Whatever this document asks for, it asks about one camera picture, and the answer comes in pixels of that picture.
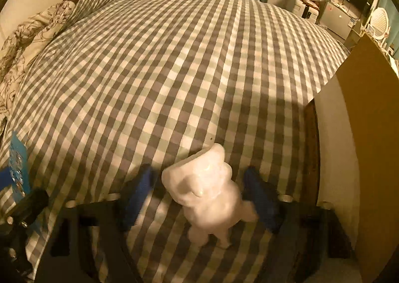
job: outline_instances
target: metal bolt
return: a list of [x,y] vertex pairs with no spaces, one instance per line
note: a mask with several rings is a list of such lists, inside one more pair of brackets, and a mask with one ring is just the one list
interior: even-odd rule
[[334,209],[334,205],[331,202],[323,201],[321,208],[325,210],[332,210]]
[[22,187],[22,181],[21,180],[17,180],[15,182],[15,184],[17,185],[17,188],[19,189],[19,191],[21,192],[22,197],[25,197],[25,192],[23,191],[23,187]]
[[66,208],[74,208],[76,207],[76,205],[77,205],[76,200],[70,200],[67,203],[65,203]]
[[119,193],[110,193],[110,194],[108,194],[107,196],[106,196],[106,200],[107,201],[115,201],[115,200],[117,200],[117,199],[119,199],[120,198],[120,194]]
[[16,258],[17,257],[17,252],[15,251],[15,249],[10,248],[8,250],[8,252],[9,252],[9,255],[10,255],[11,258]]
[[290,196],[290,195],[280,194],[279,195],[279,200],[281,202],[291,203],[294,200],[294,198],[292,196]]

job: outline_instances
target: white appliance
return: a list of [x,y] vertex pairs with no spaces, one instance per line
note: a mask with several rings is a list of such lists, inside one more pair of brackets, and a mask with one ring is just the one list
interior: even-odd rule
[[352,28],[351,17],[330,2],[326,4],[319,24],[325,25],[344,40],[348,37]]
[[318,16],[319,16],[319,11],[310,6],[306,6],[302,18],[308,19],[310,23],[315,24]]
[[302,17],[305,7],[306,5],[301,0],[288,0],[285,9],[299,17]]
[[319,15],[319,11],[306,5],[301,0],[287,0],[285,9],[301,18],[308,19],[310,23],[316,23]]

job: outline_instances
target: checkered blanket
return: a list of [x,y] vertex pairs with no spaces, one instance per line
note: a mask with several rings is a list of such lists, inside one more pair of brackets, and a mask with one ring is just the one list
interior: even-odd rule
[[[151,163],[161,170],[218,142],[233,180],[249,165],[298,196],[303,108],[346,53],[324,30],[255,0],[80,0],[71,26],[20,85],[11,130],[28,149],[31,183],[49,208],[27,246],[37,265],[65,201],[98,201]],[[11,206],[3,192],[3,211]],[[232,246],[199,249],[160,181],[126,237],[145,282],[253,282],[270,238],[239,222]],[[106,262],[93,237],[100,278]]]

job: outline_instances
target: white figurine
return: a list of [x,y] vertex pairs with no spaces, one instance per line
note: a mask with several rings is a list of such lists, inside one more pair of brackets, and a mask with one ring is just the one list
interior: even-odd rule
[[188,239],[199,247],[213,233],[217,245],[228,248],[230,227],[240,220],[257,220],[252,202],[241,199],[224,158],[224,148],[215,143],[162,172],[162,183],[191,223]]

